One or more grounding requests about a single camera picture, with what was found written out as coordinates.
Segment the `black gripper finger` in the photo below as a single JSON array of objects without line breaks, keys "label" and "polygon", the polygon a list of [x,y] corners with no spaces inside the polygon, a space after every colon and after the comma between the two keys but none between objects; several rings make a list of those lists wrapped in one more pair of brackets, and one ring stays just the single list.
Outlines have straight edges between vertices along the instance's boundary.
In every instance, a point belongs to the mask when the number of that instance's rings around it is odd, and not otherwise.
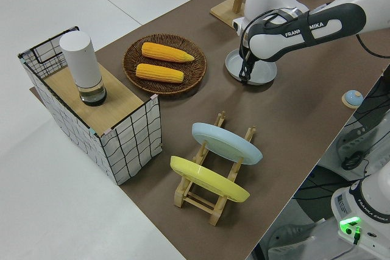
[{"label": "black gripper finger", "polygon": [[251,78],[251,73],[252,73],[252,70],[253,70],[253,61],[252,59],[249,57],[247,60],[246,60],[246,68],[245,68],[245,77],[246,77],[246,80],[249,81],[250,78]]},{"label": "black gripper finger", "polygon": [[245,59],[243,59],[243,61],[242,61],[241,69],[239,72],[239,77],[240,77],[241,83],[243,85],[246,85],[247,84],[247,77],[246,77],[246,60]]}]

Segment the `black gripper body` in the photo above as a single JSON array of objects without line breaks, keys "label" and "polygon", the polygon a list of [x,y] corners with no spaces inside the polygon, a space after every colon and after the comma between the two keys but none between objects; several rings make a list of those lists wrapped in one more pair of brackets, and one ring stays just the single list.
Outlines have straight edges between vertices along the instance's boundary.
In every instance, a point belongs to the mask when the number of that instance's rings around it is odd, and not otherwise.
[{"label": "black gripper body", "polygon": [[239,56],[242,58],[243,61],[247,60],[247,53],[249,51],[246,43],[247,43],[247,34],[242,33],[240,37],[240,44],[239,44]]}]

